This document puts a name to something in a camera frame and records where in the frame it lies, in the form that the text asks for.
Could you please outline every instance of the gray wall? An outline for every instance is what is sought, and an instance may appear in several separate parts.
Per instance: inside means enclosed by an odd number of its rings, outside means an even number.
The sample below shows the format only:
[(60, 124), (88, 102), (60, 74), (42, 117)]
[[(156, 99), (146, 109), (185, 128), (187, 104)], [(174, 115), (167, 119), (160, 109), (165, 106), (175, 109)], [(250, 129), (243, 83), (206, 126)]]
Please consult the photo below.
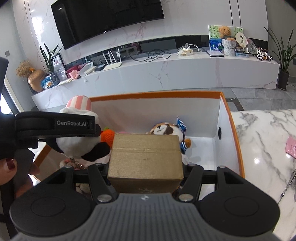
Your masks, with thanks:
[[(8, 57), (5, 56), (7, 50), (10, 52)], [(25, 111), (31, 110), (35, 104), (27, 80), (19, 78), (15, 73), (26, 58), (16, 28), (11, 0), (0, 8), (0, 56), (9, 61), (6, 77), (22, 108)]]
[[(294, 29), (295, 31), (290, 44), (296, 44), (296, 11), (284, 0), (265, 0), (265, 3), (268, 27), (274, 31), (279, 41), (281, 37), (283, 38), (285, 47), (287, 46), (291, 31)], [(278, 52), (275, 43), (270, 37), (268, 49)], [(276, 54), (271, 53), (271, 55), (278, 61)], [(291, 76), (296, 77), (296, 65), (291, 63), (288, 71)]]

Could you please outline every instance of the red fingernail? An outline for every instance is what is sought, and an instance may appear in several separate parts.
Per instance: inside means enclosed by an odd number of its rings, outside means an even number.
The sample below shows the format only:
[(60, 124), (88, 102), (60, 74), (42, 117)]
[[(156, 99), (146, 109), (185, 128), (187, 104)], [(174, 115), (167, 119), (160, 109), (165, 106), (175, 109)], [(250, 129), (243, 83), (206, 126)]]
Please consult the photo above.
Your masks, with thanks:
[(13, 163), (13, 158), (6, 158), (6, 165), (8, 170), (12, 170), (15, 168), (15, 164)]

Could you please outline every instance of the marble tv stand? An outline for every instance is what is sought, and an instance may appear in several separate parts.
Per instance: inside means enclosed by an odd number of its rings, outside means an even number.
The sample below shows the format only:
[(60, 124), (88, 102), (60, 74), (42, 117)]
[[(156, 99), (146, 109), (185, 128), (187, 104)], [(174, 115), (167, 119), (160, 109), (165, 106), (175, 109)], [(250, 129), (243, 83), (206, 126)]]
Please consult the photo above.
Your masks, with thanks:
[(32, 96), (39, 110), (66, 105), (76, 95), (88, 97), (197, 88), (275, 89), (279, 64), (249, 58), (210, 57), (206, 52), (183, 57), (172, 54), (153, 62), (123, 61), (116, 69), (44, 90)]

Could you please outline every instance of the brown cardboard box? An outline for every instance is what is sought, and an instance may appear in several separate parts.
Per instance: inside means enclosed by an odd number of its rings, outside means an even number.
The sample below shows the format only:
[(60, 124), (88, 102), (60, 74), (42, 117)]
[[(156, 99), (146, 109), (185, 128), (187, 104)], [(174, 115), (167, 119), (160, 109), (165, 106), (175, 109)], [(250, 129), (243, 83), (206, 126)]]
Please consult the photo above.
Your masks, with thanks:
[(121, 193), (172, 193), (183, 179), (178, 136), (115, 134), (108, 179)]

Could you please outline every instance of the white box with orange trim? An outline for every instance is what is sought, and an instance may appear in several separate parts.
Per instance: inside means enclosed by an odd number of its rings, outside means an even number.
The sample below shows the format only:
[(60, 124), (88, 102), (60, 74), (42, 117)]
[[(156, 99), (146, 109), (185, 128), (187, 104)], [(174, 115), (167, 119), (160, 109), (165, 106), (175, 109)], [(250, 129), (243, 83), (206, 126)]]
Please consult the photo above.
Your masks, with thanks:
[[(192, 141), (186, 151), (191, 162), (209, 170), (224, 165), (244, 177), (237, 133), (222, 92), (166, 91), (90, 99), (101, 128), (108, 127), (115, 132), (144, 134), (157, 123), (175, 123), (179, 116), (187, 127), (186, 137)], [(37, 157), (41, 180), (51, 174), (45, 173), (46, 166), (59, 168), (58, 163), (65, 157), (60, 155), (61, 158), (57, 158), (57, 155), (57, 152), (45, 147), (40, 158)], [(213, 187), (202, 191), (200, 198), (210, 191)]]

